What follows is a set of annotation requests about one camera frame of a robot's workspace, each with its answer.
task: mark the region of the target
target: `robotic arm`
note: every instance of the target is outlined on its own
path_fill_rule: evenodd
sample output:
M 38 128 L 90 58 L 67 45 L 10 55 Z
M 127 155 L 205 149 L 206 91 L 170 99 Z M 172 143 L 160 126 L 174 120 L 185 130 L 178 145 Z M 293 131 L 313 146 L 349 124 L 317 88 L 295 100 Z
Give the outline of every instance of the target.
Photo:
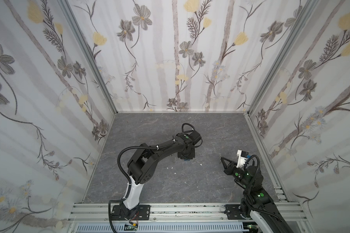
M 293 233 L 287 222 L 281 216 L 273 199 L 262 188 L 263 176 L 260 170 L 258 156 L 249 156 L 248 152 L 238 150 L 238 161 L 221 157 L 224 173 L 233 176 L 235 183 L 244 189 L 244 198 L 238 208 L 244 219 L 253 219 L 263 233 Z
M 191 130 L 184 131 L 184 126 L 191 126 Z M 174 153 L 178 153 L 178 158 L 191 160 L 195 157 L 194 149 L 199 147 L 196 144 L 201 140 L 201 135 L 195 130 L 194 126 L 188 123 L 182 125 L 182 132 L 172 136 L 172 140 L 168 140 L 159 145 L 148 146 L 143 143 L 137 147 L 127 147 L 118 155 L 117 162 L 121 172 L 128 180 L 125 198 L 121 200 L 111 200 L 112 202 L 120 202 L 120 215 L 127 220 L 133 219 L 138 212 L 139 197 L 143 185 L 148 182 L 156 170 L 159 161 Z M 133 156 L 128 161 L 128 174 L 121 166 L 121 156 L 124 152 L 136 149 Z

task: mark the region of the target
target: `metal corner post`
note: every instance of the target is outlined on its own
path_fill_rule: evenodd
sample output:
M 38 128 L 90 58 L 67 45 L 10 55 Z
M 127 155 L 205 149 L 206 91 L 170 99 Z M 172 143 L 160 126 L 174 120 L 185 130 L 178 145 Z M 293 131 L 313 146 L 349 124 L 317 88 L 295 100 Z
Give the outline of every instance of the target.
M 101 76 L 100 72 L 98 71 L 98 67 L 95 63 L 95 59 L 93 58 L 93 54 L 92 54 L 91 50 L 89 49 L 87 42 L 84 39 L 82 31 L 80 30 L 80 27 L 76 21 L 76 18 L 71 10 L 69 2 L 67 0 L 57 0 L 57 1 L 61 7 L 61 10 L 62 10 L 67 22 L 70 25 L 70 28 L 71 28 L 75 38 L 78 41 L 80 49 L 84 53 L 84 56 L 87 59 L 89 66 L 92 69 L 92 72 L 96 77 L 96 81 L 98 82 L 98 86 L 100 87 L 101 91 L 103 92 L 103 95 L 107 101 L 107 104 L 109 105 L 111 111 L 114 114 L 117 114 L 118 111 L 113 103 L 112 98 L 110 97 L 110 93 L 109 93 L 107 87 L 105 86 L 103 77 Z
M 248 112 L 249 115 L 252 112 L 254 112 L 258 107 L 259 102 L 261 101 L 264 94 L 266 93 L 268 87 L 271 84 L 271 81 L 274 79 L 276 72 L 280 68 L 285 57 L 288 55 L 298 35 L 301 33 L 302 29 L 305 27 L 307 20 L 310 18 L 318 2 L 319 0 L 308 0 L 304 5 L 303 10 L 300 12 L 299 17 L 293 26 L 293 29 L 290 31 L 288 38 L 286 39 L 283 47 L 281 48 L 279 54 L 277 55 L 272 67 L 268 71 L 266 78 L 264 79 L 261 87 L 257 92 L 257 95 L 254 97 L 249 108 L 249 112 Z

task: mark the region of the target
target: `gray tabletop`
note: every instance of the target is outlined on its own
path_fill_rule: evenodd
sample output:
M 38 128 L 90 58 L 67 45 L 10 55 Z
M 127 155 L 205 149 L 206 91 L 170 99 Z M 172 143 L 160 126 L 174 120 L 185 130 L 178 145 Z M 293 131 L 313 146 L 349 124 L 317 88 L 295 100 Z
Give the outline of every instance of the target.
M 240 113 L 118 113 L 95 169 L 84 203 L 107 203 L 123 197 L 127 180 L 117 167 L 117 155 L 129 146 L 156 145 L 181 132 L 182 123 L 192 124 L 201 134 L 196 158 L 183 161 L 177 154 L 158 163 L 145 183 L 141 203 L 230 203 L 240 202 L 243 189 L 223 172 L 220 156 L 237 159 L 237 150 L 259 154 L 243 114 Z M 122 156 L 122 167 L 135 150 Z M 261 160 L 263 187 L 274 201 L 277 196 Z

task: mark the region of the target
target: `floral wallpaper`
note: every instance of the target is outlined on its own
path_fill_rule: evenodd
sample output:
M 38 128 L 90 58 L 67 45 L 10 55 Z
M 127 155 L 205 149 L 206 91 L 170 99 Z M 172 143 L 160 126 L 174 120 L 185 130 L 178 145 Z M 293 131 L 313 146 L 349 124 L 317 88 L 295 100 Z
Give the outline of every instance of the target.
M 350 232 L 350 1 L 318 3 L 250 114 L 314 230 Z
M 305 1 L 69 0 L 119 111 L 247 111 Z
M 0 1 L 0 232 L 65 232 L 113 119 L 57 2 Z

